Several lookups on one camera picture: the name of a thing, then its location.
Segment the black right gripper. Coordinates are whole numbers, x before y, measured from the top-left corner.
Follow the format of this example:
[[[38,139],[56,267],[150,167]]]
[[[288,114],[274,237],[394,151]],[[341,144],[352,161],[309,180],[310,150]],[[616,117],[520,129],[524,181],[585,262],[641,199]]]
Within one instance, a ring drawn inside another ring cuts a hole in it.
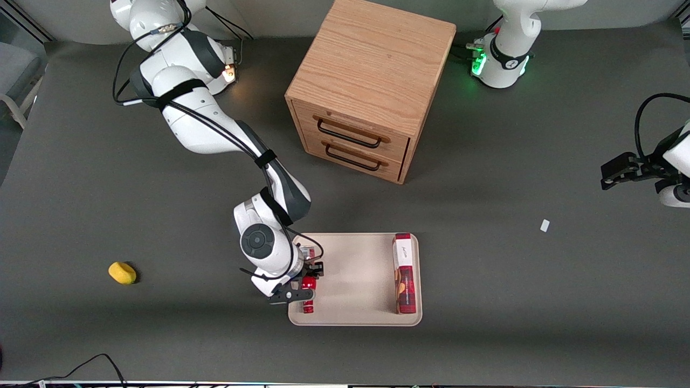
[[[303,287],[317,287],[317,281],[325,274],[325,268],[321,261],[303,261],[298,260],[292,265],[289,275],[289,285],[293,289],[302,289]]]

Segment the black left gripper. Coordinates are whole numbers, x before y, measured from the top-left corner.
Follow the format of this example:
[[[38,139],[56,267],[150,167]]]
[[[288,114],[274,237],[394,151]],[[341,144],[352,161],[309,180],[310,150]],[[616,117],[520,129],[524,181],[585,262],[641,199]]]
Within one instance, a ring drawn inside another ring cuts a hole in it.
[[[645,154],[641,147],[640,131],[637,130],[637,152],[643,160],[643,171],[649,174],[654,173],[671,184],[680,184],[680,172],[663,158],[663,154],[675,145],[680,134],[680,129],[673,131],[656,145],[652,153]],[[606,164],[601,165],[602,191],[607,191],[621,183],[643,180],[643,177],[638,173],[639,169],[640,164],[636,153],[624,152],[614,157]]]

